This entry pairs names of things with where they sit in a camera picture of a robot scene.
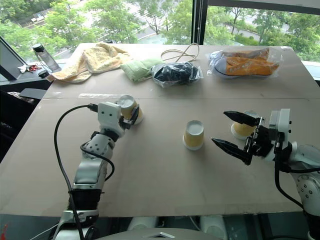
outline cable connector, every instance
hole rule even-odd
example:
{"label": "cable connector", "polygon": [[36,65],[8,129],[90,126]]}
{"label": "cable connector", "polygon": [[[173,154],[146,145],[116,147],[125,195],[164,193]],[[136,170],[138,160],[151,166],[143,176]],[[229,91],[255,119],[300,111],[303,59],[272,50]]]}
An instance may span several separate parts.
{"label": "cable connector", "polygon": [[97,113],[98,112],[98,105],[90,103],[90,104],[88,104],[88,109]]}

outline table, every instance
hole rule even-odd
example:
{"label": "table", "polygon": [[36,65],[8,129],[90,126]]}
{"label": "table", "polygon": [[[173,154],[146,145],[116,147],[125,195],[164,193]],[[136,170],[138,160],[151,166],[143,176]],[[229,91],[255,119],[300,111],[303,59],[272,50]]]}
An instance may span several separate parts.
{"label": "table", "polygon": [[[165,45],[119,47],[132,50],[132,55],[139,52],[138,48],[155,49],[155,53],[170,48]],[[209,49],[217,47],[201,46],[198,63],[204,72],[207,69],[204,52]],[[132,94],[145,119],[116,142],[112,157],[115,174],[104,185],[100,216],[299,211],[276,189],[272,162],[254,158],[246,166],[210,139],[217,137],[243,147],[244,142],[236,140],[230,132],[232,121],[223,115],[225,110],[254,110],[265,116],[268,123],[272,110],[291,108],[290,140],[320,146],[320,88],[295,54],[291,50],[284,56],[287,54],[295,68],[279,71],[278,78],[249,77],[239,78],[237,82],[205,76],[191,86],[163,89],[151,80],[133,84],[118,69],[92,76],[83,84],[55,82],[0,164],[0,213],[60,216],[68,194],[54,152],[55,124],[74,106],[115,101],[120,94]],[[205,136],[204,146],[195,152],[182,144],[186,123],[193,119],[203,122]],[[71,180],[80,163],[80,144],[98,128],[96,113],[88,109],[73,112],[61,124],[59,151]],[[290,175],[281,173],[280,181],[290,195],[299,199]]]}

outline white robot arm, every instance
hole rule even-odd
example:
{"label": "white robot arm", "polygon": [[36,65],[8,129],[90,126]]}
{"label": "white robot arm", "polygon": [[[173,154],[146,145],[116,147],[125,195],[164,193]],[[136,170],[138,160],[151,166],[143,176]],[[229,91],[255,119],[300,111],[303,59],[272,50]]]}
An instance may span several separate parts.
{"label": "white robot arm", "polygon": [[[85,107],[97,112],[100,131],[94,132],[91,140],[80,146],[82,160],[70,191],[73,200],[69,199],[69,205],[63,211],[53,236],[54,240],[79,240],[80,231],[85,240],[99,237],[94,223],[99,216],[97,207],[104,183],[114,172],[115,167],[111,158],[115,142],[125,134],[125,129],[129,129],[135,123],[139,113],[139,105],[132,110],[131,119],[124,119],[121,115],[121,107],[112,102],[89,104]],[[108,164],[111,171],[106,177]],[[74,210],[76,210],[81,230],[76,227],[78,222]]]}
{"label": "white robot arm", "polygon": [[[320,150],[312,145],[298,146],[296,142],[288,141],[292,124],[290,109],[272,111],[269,128],[263,126],[263,117],[254,118],[236,111],[225,111],[224,114],[238,123],[256,126],[256,129],[246,139],[243,150],[221,139],[212,138],[212,141],[246,165],[251,164],[253,155],[266,161],[274,161],[277,189],[303,209],[309,226],[309,239],[320,240]],[[280,187],[279,171],[291,173],[302,204]]]}

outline paper cup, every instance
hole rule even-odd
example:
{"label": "paper cup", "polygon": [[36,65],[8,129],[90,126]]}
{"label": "paper cup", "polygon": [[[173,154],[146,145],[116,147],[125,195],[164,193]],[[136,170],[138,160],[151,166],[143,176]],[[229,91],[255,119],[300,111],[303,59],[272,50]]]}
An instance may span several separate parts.
{"label": "paper cup", "polygon": [[[131,95],[123,95],[119,98],[117,103],[121,107],[121,114],[125,119],[130,119],[132,116],[133,109],[137,106],[136,100]],[[135,121],[135,125],[139,124],[144,119],[144,115],[142,113],[141,107],[139,107],[138,118]]]}
{"label": "paper cup", "polygon": [[204,144],[204,125],[201,121],[192,120],[186,124],[186,130],[182,137],[184,146],[196,151]]}
{"label": "paper cup", "polygon": [[[244,113],[254,118],[259,117],[254,111],[245,111]],[[255,129],[256,126],[249,126],[247,124],[241,124],[238,122],[234,122],[231,125],[231,133],[235,138],[240,140],[246,140],[247,137],[249,137],[255,131]]]}

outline window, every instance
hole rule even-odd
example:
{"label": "window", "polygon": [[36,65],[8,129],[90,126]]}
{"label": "window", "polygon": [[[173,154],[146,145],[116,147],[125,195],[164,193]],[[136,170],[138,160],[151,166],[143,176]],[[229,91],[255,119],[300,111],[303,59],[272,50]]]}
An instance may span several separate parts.
{"label": "window", "polygon": [[1,0],[0,35],[27,62],[41,43],[55,59],[80,43],[190,44],[192,0]]}
{"label": "window", "polygon": [[290,46],[301,60],[320,62],[320,15],[209,6],[204,44]]}

